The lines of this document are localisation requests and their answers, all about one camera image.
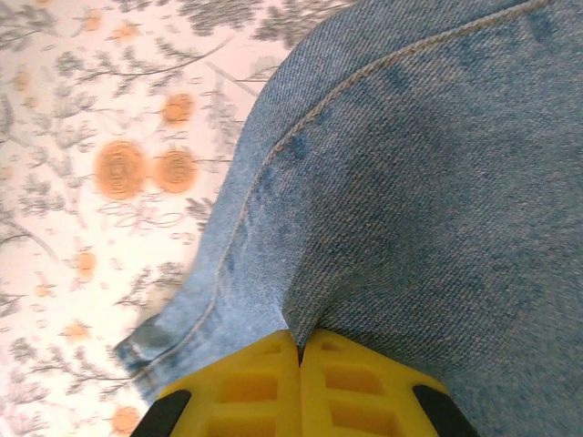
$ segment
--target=bedsheet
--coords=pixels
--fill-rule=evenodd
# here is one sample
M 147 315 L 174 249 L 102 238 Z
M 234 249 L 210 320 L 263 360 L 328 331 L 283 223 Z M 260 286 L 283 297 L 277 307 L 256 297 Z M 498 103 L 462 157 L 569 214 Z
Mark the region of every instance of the bedsheet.
M 351 3 L 0 1 L 0 435 L 131 434 L 112 348 L 179 287 L 263 84 Z

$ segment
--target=yellow plastic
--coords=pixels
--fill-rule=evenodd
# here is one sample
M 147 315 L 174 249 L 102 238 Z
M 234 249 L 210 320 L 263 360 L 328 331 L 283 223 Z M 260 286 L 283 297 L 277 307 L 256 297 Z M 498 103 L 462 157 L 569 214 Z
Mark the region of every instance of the yellow plastic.
M 288 331 L 175 382 L 191 398 L 171 437 L 438 437 L 412 388 L 435 379 L 327 330 L 298 364 Z

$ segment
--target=jeans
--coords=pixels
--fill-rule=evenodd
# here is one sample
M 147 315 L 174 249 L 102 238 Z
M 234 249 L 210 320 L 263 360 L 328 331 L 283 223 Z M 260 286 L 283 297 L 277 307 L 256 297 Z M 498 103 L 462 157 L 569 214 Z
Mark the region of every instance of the jeans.
M 117 353 L 152 400 L 316 326 L 436 377 L 483 437 L 581 435 L 580 0 L 363 0 L 316 28 Z

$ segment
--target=stitching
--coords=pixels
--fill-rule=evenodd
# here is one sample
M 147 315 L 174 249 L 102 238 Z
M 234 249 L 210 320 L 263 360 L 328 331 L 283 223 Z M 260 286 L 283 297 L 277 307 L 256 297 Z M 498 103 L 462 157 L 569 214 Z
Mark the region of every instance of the stitching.
M 259 180 L 263 175 L 265 168 L 270 165 L 273 159 L 278 155 L 279 152 L 282 152 L 283 149 L 290 143 L 290 141 L 299 134 L 302 130 L 304 130 L 313 120 L 315 120 L 323 110 L 329 106 L 336 98 L 338 98 L 344 91 L 349 89 L 350 87 L 358 84 L 361 80 L 368 77 L 372 73 L 381 70 L 382 68 L 387 68 L 393 64 L 396 64 L 404 59 L 414 56 L 417 53 L 425 51 L 428 48 L 432 48 L 435 46 L 440 46 L 445 43 L 449 43 L 451 41 L 456 40 L 462 36 L 468 36 L 474 33 L 479 32 L 482 29 L 491 27 L 493 25 L 499 25 L 502 23 L 506 23 L 508 21 L 512 21 L 516 18 L 519 18 L 522 15 L 531 14 L 536 12 L 540 9 L 543 9 L 549 5 L 552 5 L 555 0 L 531 0 L 526 2 L 522 5 L 513 6 L 511 8 L 505 9 L 503 11 L 497 12 L 492 15 L 488 15 L 484 18 L 480 18 L 475 20 L 467 25 L 463 25 L 458 27 L 457 29 L 450 30 L 447 32 L 443 32 L 442 34 L 436 36 L 430 36 L 426 39 L 418 41 L 416 43 L 411 44 L 410 46 L 404 47 L 396 52 L 392 52 L 390 55 L 383 56 L 372 62 L 371 64 L 364 66 L 360 70 L 354 72 L 351 76 L 349 76 L 346 80 L 344 80 L 340 85 L 338 85 L 335 89 L 333 89 L 328 96 L 326 96 L 318 105 L 316 105 L 302 120 L 300 120 L 294 127 L 292 127 L 287 134 L 283 136 L 283 138 L 278 141 L 273 149 L 270 151 L 268 156 L 261 164 L 261 169 L 258 172 L 257 176 L 251 183 L 251 187 L 247 192 L 247 196 L 245 197 L 243 208 L 241 208 L 239 218 L 237 219 L 237 224 L 235 225 L 235 229 L 233 230 L 232 236 L 230 238 L 229 246 L 225 249 L 225 253 L 223 254 L 219 267 L 217 268 L 217 273 L 215 274 L 215 284 L 218 284 L 219 275 L 223 270 L 223 266 L 225 264 L 225 260 L 230 255 L 230 251 L 232 248 L 232 242 L 235 240 L 235 235 L 239 232 L 240 225 L 244 220 L 244 217 L 247 215 L 249 200 L 251 198 L 251 193 L 255 190 L 255 188 L 259 185 Z M 175 351 L 179 350 L 184 344 L 186 344 L 192 336 L 200 329 L 200 326 L 206 321 L 210 313 L 214 310 L 217 304 L 217 297 L 219 295 L 219 286 L 215 285 L 215 290 L 213 291 L 211 302 L 209 306 L 202 314 L 200 319 L 195 323 L 195 325 L 190 329 L 190 331 L 180 340 L 176 345 L 168 349 L 167 351 L 161 353 L 158 357 L 152 360 L 148 365 L 144 366 L 144 368 L 140 369 L 136 372 L 131 378 L 131 381 L 134 381 L 141 376 L 146 376 L 149 379 L 150 370 L 159 362 L 166 359 L 168 356 L 174 354 Z

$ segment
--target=blue denim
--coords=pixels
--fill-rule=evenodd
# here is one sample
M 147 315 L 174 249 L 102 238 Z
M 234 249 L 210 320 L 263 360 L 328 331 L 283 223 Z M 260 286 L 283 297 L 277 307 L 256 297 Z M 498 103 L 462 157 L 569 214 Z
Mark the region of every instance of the blue denim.
M 289 327 L 442 381 L 483 437 L 583 435 L 583 5 L 367 1 L 249 116 L 183 288 L 117 353 L 151 401 Z

